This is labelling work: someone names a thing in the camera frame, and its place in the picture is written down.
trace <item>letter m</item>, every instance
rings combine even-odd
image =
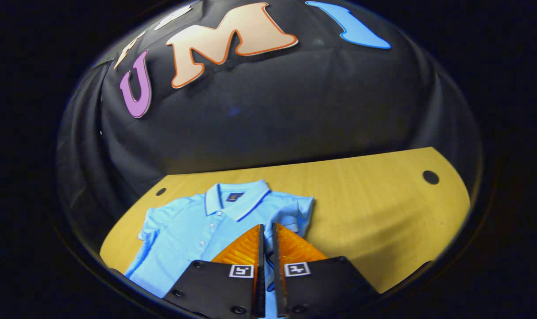
[[[240,56],[254,56],[298,43],[298,38],[284,33],[276,25],[266,12],[266,6],[266,2],[240,6],[227,12],[216,29],[190,26],[169,38],[166,45],[174,49],[176,69],[172,87],[179,89],[203,73],[205,66],[194,62],[192,50],[213,63],[223,64],[235,32],[240,39],[236,48]]]

